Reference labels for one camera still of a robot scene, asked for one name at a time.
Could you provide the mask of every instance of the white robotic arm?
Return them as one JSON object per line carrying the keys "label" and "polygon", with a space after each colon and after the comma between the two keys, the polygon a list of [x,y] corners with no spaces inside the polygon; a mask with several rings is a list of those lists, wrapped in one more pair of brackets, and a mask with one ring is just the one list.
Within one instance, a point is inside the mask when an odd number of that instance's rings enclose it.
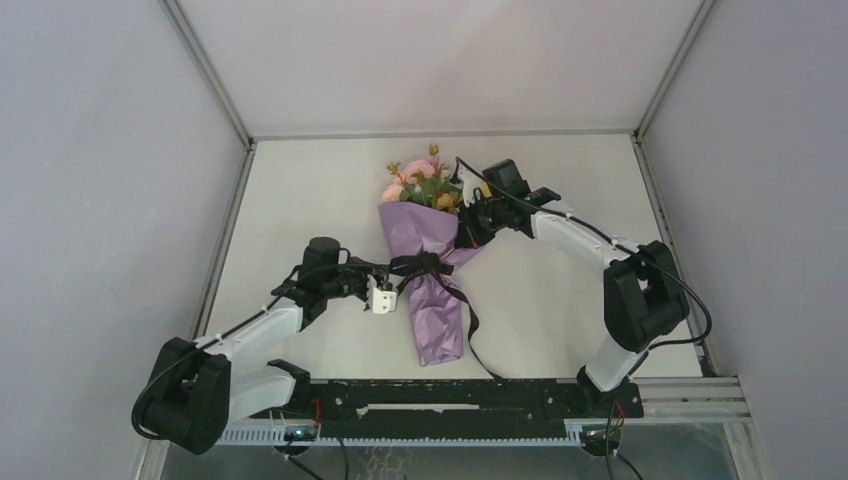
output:
{"label": "white robotic arm", "polygon": [[[546,203],[544,207],[561,212],[565,217],[542,211],[534,213],[530,219],[533,237],[582,260],[591,272],[598,274],[598,280],[603,280],[603,272],[613,261],[624,261],[630,257],[614,245],[622,245],[632,251],[639,249],[635,242],[623,238],[614,238],[611,244],[572,221],[573,212],[562,200]],[[586,364],[586,376],[601,392],[611,391],[639,365],[646,353],[647,348],[631,352],[607,334],[595,356]]]}
{"label": "white robotic arm", "polygon": [[[203,453],[228,424],[289,403],[297,376],[308,381],[307,372],[268,352],[309,326],[327,300],[356,296],[376,314],[394,311],[397,292],[385,267],[356,257],[339,263],[340,251],[332,238],[312,239],[303,263],[271,292],[276,299],[270,309],[263,307],[227,332],[168,341],[133,406],[136,431]],[[298,278],[292,279],[295,272]]]}
{"label": "white robotic arm", "polygon": [[[485,245],[498,230],[508,227],[580,259],[603,283],[608,335],[581,369],[578,380],[591,384],[601,395],[626,383],[650,344],[670,333],[689,314],[680,286],[643,262],[648,259],[676,275],[668,248],[660,242],[640,246],[606,236],[574,217],[556,193],[546,188],[531,192],[512,160],[500,162],[482,174],[472,172],[457,158],[452,181],[462,184],[464,199],[459,209],[457,246]],[[493,190],[490,196],[483,195],[478,176],[485,178]],[[634,258],[632,252],[639,252],[639,258]]]}

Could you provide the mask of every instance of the pink flower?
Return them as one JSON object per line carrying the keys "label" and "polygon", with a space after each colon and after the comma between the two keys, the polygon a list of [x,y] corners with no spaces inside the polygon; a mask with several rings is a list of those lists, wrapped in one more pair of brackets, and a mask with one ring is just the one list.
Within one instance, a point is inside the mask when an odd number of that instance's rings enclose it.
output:
{"label": "pink flower", "polygon": [[413,177],[416,173],[423,174],[424,178],[433,178],[436,175],[436,168],[433,167],[429,161],[422,158],[415,160],[414,162],[410,162],[403,171],[403,175],[406,177],[406,181],[408,183],[418,182],[418,179]]}
{"label": "pink flower", "polygon": [[403,187],[397,184],[389,185],[386,188],[386,191],[383,192],[383,201],[384,202],[397,202],[400,200],[400,192],[403,191]]}

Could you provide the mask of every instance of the glass panel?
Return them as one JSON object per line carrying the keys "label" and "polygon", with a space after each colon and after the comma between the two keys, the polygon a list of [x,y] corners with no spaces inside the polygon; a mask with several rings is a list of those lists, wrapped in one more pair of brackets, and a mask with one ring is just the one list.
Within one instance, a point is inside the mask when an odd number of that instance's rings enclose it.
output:
{"label": "glass panel", "polygon": [[[721,425],[628,425],[621,453],[646,479],[736,480]],[[573,447],[348,447],[350,479],[481,478],[608,479],[603,458]],[[343,478],[338,448],[315,447],[298,457],[324,479]],[[635,479],[613,459],[618,480]],[[267,447],[214,447],[201,456],[171,448],[167,480],[298,480],[310,477]]]}

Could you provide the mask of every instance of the white wall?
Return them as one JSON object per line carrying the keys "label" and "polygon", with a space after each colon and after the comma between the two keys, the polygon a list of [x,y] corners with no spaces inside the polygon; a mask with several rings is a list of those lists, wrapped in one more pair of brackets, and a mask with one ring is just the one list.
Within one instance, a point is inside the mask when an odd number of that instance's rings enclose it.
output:
{"label": "white wall", "polygon": [[184,0],[254,135],[636,127],[699,0]]}
{"label": "white wall", "polygon": [[848,3],[721,2],[647,153],[778,479],[845,478]]}
{"label": "white wall", "polygon": [[0,10],[0,478],[128,478],[241,148],[156,2]]}

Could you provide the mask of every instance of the metal frame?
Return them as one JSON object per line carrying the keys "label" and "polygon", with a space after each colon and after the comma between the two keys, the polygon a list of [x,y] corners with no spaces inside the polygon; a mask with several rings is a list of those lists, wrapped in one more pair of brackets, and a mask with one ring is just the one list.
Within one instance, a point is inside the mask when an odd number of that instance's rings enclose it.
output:
{"label": "metal frame", "polygon": [[[240,115],[238,114],[232,98],[227,92],[224,84],[214,68],[209,56],[200,42],[185,9],[179,0],[158,0],[166,15],[173,24],[177,35],[184,44],[192,61],[198,68],[198,72],[215,97],[227,121],[232,126],[239,141],[245,147],[245,156],[238,172],[238,177],[233,188],[230,205],[227,210],[221,237],[216,246],[214,258],[211,262],[206,288],[201,296],[197,323],[193,333],[198,335],[205,331],[209,314],[214,303],[215,294],[223,271],[227,249],[229,247],[238,211],[244,196],[253,157],[256,150],[256,142],[260,140],[295,140],[295,139],[320,139],[320,138],[395,138],[395,137],[425,137],[425,136],[504,136],[504,135],[586,135],[586,134],[622,134],[629,133],[633,143],[634,152],[638,159],[639,168],[642,172],[648,196],[654,210],[657,224],[663,241],[671,248],[675,260],[680,263],[680,257],[675,249],[674,235],[666,218],[662,198],[654,180],[650,163],[643,150],[643,139],[653,122],[658,109],[668,94],[668,91],[677,78],[681,67],[690,54],[697,38],[701,34],[704,25],[713,12],[718,0],[702,0],[686,33],[681,40],[675,54],[666,68],[656,91],[650,99],[648,107],[635,131],[623,130],[541,130],[541,131],[480,131],[480,132],[406,132],[406,133],[374,133],[353,135],[312,135],[312,136],[263,136],[253,138]],[[702,331],[702,322],[697,314],[689,319],[690,329],[693,332]],[[700,352],[709,358],[708,352]],[[636,424],[699,424],[719,423],[723,424],[728,443],[730,445],[733,460],[740,478],[762,478],[770,480],[765,455],[760,447],[756,431],[751,423],[750,412],[745,402],[742,389],[736,378],[663,378],[663,379],[638,379],[636,382],[642,390],[645,418],[629,419],[629,423]],[[507,441],[507,442],[469,442],[455,441],[446,442],[445,446],[494,446],[506,444],[509,446],[541,446],[541,445],[574,445],[574,432],[578,428],[598,423],[599,420],[579,419],[564,422],[565,435],[554,441]],[[231,425],[221,438],[221,445],[262,445],[267,446],[272,441],[278,441],[274,430],[269,428],[267,421],[248,420]],[[357,441],[350,439],[347,443],[357,446],[374,446],[374,440]],[[428,439],[407,442],[406,446],[418,444],[433,445]],[[164,467],[168,452],[169,442],[148,441],[139,456],[139,465],[135,470],[135,478],[144,480],[159,479]]]}
{"label": "metal frame", "polygon": [[[571,383],[573,379],[558,382]],[[751,423],[751,414],[739,380],[725,378],[641,378],[634,382],[639,386],[643,418],[628,418],[631,425],[671,425],[671,424],[723,424],[736,427]],[[603,425],[603,418],[575,418],[563,420],[563,435],[558,438],[514,438],[504,440],[469,440],[420,438],[409,440],[389,440],[376,438],[343,438],[349,446],[581,446],[579,432],[582,429],[596,429]],[[227,427],[218,445],[268,446],[284,445],[282,424],[269,419],[244,419]],[[300,445],[335,446],[333,437],[319,438],[315,442],[298,442]],[[745,452],[750,445],[736,440],[736,450]],[[740,462],[744,456],[739,455]]]}
{"label": "metal frame", "polygon": [[238,110],[236,110],[233,99],[224,87],[224,82],[221,81],[218,71],[215,69],[215,66],[212,65],[212,60],[209,59],[209,54],[207,54],[206,49],[203,48],[203,44],[200,42],[200,38],[197,36],[197,32],[192,26],[191,21],[186,14],[185,8],[183,8],[179,0],[159,0],[159,4],[165,11],[168,19],[171,21],[171,25],[173,25],[177,36],[180,38],[180,41],[183,42],[186,52],[188,52],[191,57],[191,61],[194,62],[194,65],[197,67],[197,70],[203,78],[203,81],[206,83],[206,86],[209,87],[209,91],[212,93],[212,96],[215,97],[215,102],[221,108],[221,111],[227,118],[230,126],[233,127],[239,141],[244,148],[249,148],[252,144],[250,133],[248,133],[247,127],[242,121]]}
{"label": "metal frame", "polygon": [[206,287],[203,289],[200,305],[197,308],[197,316],[192,327],[191,338],[197,338],[206,333],[206,326],[209,324],[209,316],[212,313],[212,306],[215,303],[215,295],[218,293],[218,286],[221,283],[221,274],[224,272],[224,261],[227,258],[227,251],[233,239],[233,231],[236,228],[238,212],[241,208],[241,201],[244,198],[244,191],[247,188],[247,179],[250,177],[250,169],[253,167],[253,158],[255,155],[256,143],[252,143],[250,148],[244,153],[236,182],[233,186],[233,193],[227,205],[224,225],[221,228],[221,235],[218,237],[218,243],[215,246],[212,262],[209,266],[209,272],[206,275]]}
{"label": "metal frame", "polygon": [[713,13],[713,10],[715,10],[718,2],[719,0],[701,0],[701,3],[698,5],[698,9],[695,11],[695,15],[689,22],[689,26],[686,28],[686,32],[683,34],[683,38],[677,46],[677,50],[674,51],[674,55],[672,55],[671,61],[669,62],[668,67],[666,67],[665,73],[663,73],[660,84],[657,85],[657,89],[651,96],[651,100],[648,102],[648,107],[645,109],[645,113],[642,114],[642,118],[639,120],[639,125],[634,131],[634,135],[640,143],[642,139],[645,138],[645,134],[651,127],[651,123],[654,121],[657,111],[662,105],[663,100],[665,100],[665,97],[668,95],[671,85],[677,79],[683,64],[686,63],[686,59],[689,58],[689,55],[692,52],[692,47],[701,36],[704,26],[710,19],[710,15]]}

